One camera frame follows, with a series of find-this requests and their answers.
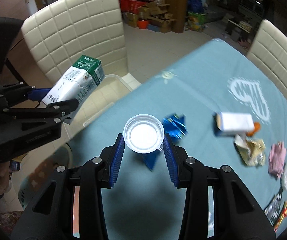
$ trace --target pink object on floor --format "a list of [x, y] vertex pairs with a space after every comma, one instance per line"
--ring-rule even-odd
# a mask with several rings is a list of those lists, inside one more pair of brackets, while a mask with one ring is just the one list
[[276, 175], [280, 178], [285, 164], [286, 153], [287, 149], [284, 147], [284, 142], [278, 142], [278, 144], [273, 144], [271, 146], [268, 168], [268, 172], [270, 174]]

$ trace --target white and green carton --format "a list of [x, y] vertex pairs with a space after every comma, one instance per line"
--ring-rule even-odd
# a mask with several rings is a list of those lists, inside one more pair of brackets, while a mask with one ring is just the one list
[[76, 98], [78, 108], [70, 113], [65, 123], [70, 124], [83, 102], [105, 78], [101, 61], [82, 55], [58, 80], [42, 101], [48, 105], [55, 102]]

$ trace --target red bag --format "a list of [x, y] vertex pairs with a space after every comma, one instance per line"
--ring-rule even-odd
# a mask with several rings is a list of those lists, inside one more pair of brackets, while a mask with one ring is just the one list
[[140, 6], [145, 5], [145, 4], [146, 4], [146, 2], [139, 2], [137, 0], [131, 0], [130, 1], [130, 12], [134, 13], [134, 14], [138, 14], [139, 13], [138, 8]]
[[122, 12], [129, 12], [131, 0], [120, 0], [120, 9]]

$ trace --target red and gold candy wrapper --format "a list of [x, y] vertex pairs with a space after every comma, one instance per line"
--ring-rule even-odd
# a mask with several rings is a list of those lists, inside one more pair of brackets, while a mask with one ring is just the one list
[[274, 230], [275, 230], [275, 232], [277, 232], [277, 230], [278, 230], [280, 224], [282, 223], [282, 220], [283, 220], [285, 217], [287, 217], [287, 201], [285, 201], [284, 207], [283, 207], [283, 209], [282, 209], [282, 211], [281, 211], [281, 213], [280, 213], [280, 215], [279, 215], [279, 218], [278, 218], [278, 220], [276, 221], [276, 223], [275, 223], [275, 225], [274, 225]]

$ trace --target metal screw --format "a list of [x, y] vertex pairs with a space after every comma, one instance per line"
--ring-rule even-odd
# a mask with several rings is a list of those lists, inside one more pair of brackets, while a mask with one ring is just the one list
[[66, 169], [65, 166], [60, 165], [60, 166], [57, 167], [57, 172], [63, 172], [65, 169]]
[[99, 163], [102, 162], [102, 158], [100, 158], [100, 157], [95, 157], [95, 158], [92, 159], [92, 162], [93, 162], [94, 164], [99, 164]]
[[224, 165], [224, 166], [223, 166], [223, 171], [224, 171], [224, 172], [230, 172], [230, 171], [231, 171], [231, 168], [230, 168], [228, 165]]
[[189, 163], [189, 164], [194, 164], [196, 162], [196, 160], [194, 158], [192, 158], [192, 157], [188, 157], [186, 159], [186, 162]]

